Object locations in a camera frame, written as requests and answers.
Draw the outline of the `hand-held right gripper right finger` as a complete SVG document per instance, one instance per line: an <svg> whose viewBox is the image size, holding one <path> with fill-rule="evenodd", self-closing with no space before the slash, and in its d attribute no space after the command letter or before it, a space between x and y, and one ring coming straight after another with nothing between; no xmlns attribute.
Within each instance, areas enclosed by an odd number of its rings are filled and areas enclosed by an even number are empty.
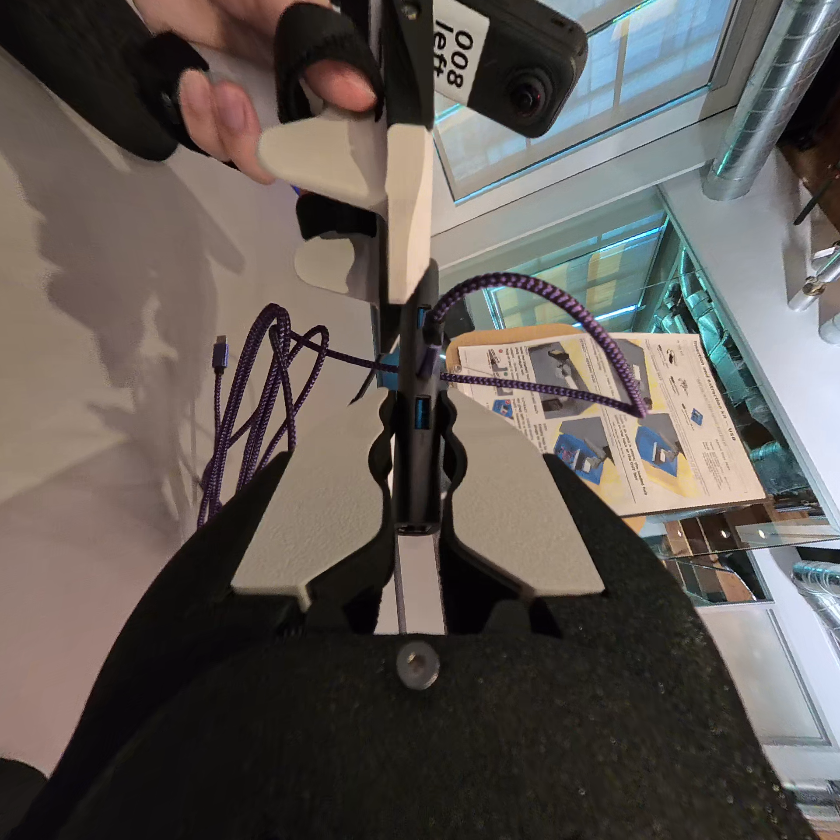
<svg viewBox="0 0 840 840"><path fill-rule="evenodd" d="M444 613L489 614L497 601L603 594L535 445L457 390L443 393L439 408L450 480L438 544Z"/></svg>

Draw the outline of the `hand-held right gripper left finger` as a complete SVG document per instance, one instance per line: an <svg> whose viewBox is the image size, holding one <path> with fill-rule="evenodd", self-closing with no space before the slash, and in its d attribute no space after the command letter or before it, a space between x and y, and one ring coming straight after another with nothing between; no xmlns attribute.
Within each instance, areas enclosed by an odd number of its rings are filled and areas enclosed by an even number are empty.
<svg viewBox="0 0 840 840"><path fill-rule="evenodd" d="M384 493L370 456L394 395L368 391L302 436L233 576L236 593L292 596L307 611L315 580L377 536Z"/></svg>

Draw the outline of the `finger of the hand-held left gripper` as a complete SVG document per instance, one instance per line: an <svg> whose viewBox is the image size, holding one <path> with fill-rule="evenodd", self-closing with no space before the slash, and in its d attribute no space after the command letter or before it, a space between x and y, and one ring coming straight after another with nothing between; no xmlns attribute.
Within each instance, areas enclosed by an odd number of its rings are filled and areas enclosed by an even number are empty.
<svg viewBox="0 0 840 840"><path fill-rule="evenodd" d="M386 266L381 270L378 344L388 353L400 329L398 309L420 285L431 259L434 140L423 125L386 131Z"/></svg>

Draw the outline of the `grey USB hub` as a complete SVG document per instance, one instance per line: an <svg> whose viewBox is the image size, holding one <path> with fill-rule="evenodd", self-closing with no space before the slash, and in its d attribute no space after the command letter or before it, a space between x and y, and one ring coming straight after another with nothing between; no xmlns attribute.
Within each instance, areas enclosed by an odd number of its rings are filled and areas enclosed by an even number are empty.
<svg viewBox="0 0 840 840"><path fill-rule="evenodd" d="M396 389L350 406L353 456L341 500L350 506L353 545L392 543L397 533L439 529L440 361L443 329L433 315L438 267L432 260L399 321Z"/></svg>

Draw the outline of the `grey desk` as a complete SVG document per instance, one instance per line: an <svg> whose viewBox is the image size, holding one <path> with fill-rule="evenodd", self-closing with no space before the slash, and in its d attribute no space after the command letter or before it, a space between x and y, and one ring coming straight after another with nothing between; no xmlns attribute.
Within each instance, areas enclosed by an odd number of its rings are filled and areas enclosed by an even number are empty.
<svg viewBox="0 0 840 840"><path fill-rule="evenodd" d="M124 153L2 55L2 757L51 774L125 620L194 531L212 351L268 302L372 356L301 283L288 185Z"/></svg>

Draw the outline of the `person's left hand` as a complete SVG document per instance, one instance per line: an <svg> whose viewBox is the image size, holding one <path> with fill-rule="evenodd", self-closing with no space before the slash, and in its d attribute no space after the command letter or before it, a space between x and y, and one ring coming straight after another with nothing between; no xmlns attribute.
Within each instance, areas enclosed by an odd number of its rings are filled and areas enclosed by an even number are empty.
<svg viewBox="0 0 840 840"><path fill-rule="evenodd" d="M292 1L133 2L151 32L172 32L195 46L269 70L277 23L290 5ZM306 79L320 99L340 109L367 112L375 106L375 91L367 78L340 61L323 60L310 66ZM177 90L186 131L203 152L236 166L258 184L275 181L258 160L261 128L246 89L200 70L186 70Z"/></svg>

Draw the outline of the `printed instruction sheet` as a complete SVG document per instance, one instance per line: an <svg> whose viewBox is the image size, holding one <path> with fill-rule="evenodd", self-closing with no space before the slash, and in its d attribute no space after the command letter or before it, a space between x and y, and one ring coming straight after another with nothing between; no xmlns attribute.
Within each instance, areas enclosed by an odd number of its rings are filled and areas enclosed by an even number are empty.
<svg viewBox="0 0 840 840"><path fill-rule="evenodd" d="M729 413L700 337L613 333L647 414L643 419L574 398L513 389L558 386L627 402L603 350L582 331L551 325L458 336L447 369L504 385L458 389L516 425L621 517L734 508L768 497Z"/></svg>

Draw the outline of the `large window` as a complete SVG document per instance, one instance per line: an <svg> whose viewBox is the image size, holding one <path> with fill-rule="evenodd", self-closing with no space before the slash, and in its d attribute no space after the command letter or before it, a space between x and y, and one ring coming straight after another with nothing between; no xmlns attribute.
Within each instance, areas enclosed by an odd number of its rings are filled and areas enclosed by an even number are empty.
<svg viewBox="0 0 840 840"><path fill-rule="evenodd" d="M527 140L437 98L435 143L455 206L514 198L733 108L780 2L545 2L577 21L589 57L552 129Z"/></svg>

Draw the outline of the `narrow window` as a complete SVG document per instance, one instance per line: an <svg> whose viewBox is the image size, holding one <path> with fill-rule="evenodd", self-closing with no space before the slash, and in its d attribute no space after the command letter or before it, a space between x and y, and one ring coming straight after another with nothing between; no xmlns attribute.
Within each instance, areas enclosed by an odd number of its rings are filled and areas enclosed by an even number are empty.
<svg viewBox="0 0 840 840"><path fill-rule="evenodd" d="M554 251L512 268L567 291L592 316L614 332L630 332L642 310L644 291L667 226L665 210L644 211L628 224ZM496 329L561 323L576 326L564 311L521 289L498 287L483 297Z"/></svg>

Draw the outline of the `silver ventilation duct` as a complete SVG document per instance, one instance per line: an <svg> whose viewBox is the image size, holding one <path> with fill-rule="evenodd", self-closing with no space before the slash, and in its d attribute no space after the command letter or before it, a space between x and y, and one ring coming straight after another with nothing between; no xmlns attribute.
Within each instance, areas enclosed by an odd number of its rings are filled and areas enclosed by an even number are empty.
<svg viewBox="0 0 840 840"><path fill-rule="evenodd" d="M729 202L749 193L838 33L838 1L781 3L705 175L706 198Z"/></svg>

